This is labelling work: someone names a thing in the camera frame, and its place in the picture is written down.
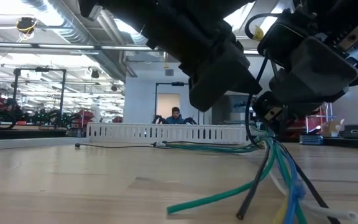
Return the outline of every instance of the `air duct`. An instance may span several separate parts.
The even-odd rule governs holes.
[[[86,30],[74,13],[61,0],[21,0],[21,2],[36,8],[40,12],[40,19],[48,26],[62,26],[70,29],[54,30],[71,44],[97,45],[98,42]],[[119,52],[113,52],[119,58]],[[112,78],[125,81],[127,71],[118,66],[118,61],[112,60],[106,52],[98,55],[88,55],[97,61]]]

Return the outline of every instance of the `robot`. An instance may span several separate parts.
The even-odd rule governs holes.
[[[148,38],[147,46],[179,60],[179,68],[189,76],[190,103],[200,111],[228,90],[260,93],[258,82],[270,60],[275,72],[270,91],[252,108],[279,133],[358,85],[358,0],[293,0],[293,12],[250,18],[245,33],[260,41],[257,50],[265,57],[257,78],[248,71],[244,48],[223,20],[254,1],[78,0],[82,16],[94,19],[105,8]],[[278,19],[262,38],[254,37],[249,24],[267,16]]]

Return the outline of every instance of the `exposed ceiling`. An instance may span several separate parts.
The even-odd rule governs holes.
[[[41,2],[47,4],[47,12],[31,6],[29,2]],[[247,49],[256,48],[258,42],[246,37],[244,26],[247,20],[260,13],[281,12],[285,8],[292,8],[291,0],[264,0],[256,1],[227,16],[225,20],[232,25],[233,32],[236,34],[243,46]],[[70,19],[69,24],[63,24],[57,12],[64,12],[66,18]],[[22,17],[37,18],[37,29],[33,34],[25,36],[19,33],[16,22]],[[266,31],[273,23],[274,18],[255,20],[254,25],[261,26]],[[131,27],[114,18],[109,12],[103,13],[94,22],[91,22],[80,15],[78,0],[0,0],[0,42],[22,42],[38,44],[73,44],[73,41],[65,37],[63,30],[69,32],[73,29],[68,27],[76,25],[82,34],[87,36],[93,44],[103,45],[134,45],[143,43],[143,38]],[[71,90],[67,90],[68,95],[65,105],[67,108],[80,105],[91,106],[93,104],[102,105],[106,102],[114,102],[111,110],[122,111],[124,106],[124,87],[125,76],[138,76],[143,79],[167,80],[167,81],[186,81],[187,76],[179,69],[178,62],[163,52],[120,52],[104,51],[89,52],[79,50],[41,50],[37,49],[36,54],[32,49],[3,49],[0,48],[0,83],[10,83],[14,79],[13,70],[15,67],[45,67],[65,68],[68,70],[68,82],[76,83],[67,85]],[[166,66],[173,69],[173,76],[166,76]],[[90,69],[99,70],[100,77],[95,80],[90,77]],[[19,79],[19,88],[23,95],[34,98],[35,101],[27,100],[26,105],[35,107],[55,102],[53,92],[59,92],[59,84],[62,75],[54,72],[48,74],[26,73]],[[116,93],[111,92],[112,85],[118,86]]]

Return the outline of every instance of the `person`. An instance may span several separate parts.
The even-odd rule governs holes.
[[[180,114],[180,110],[178,107],[172,108],[172,116],[165,119],[168,124],[183,124],[185,121]]]

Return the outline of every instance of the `white cable tray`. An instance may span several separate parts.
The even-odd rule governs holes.
[[[86,136],[93,142],[153,143],[157,141],[192,141],[221,144],[248,143],[244,126],[88,123]]]

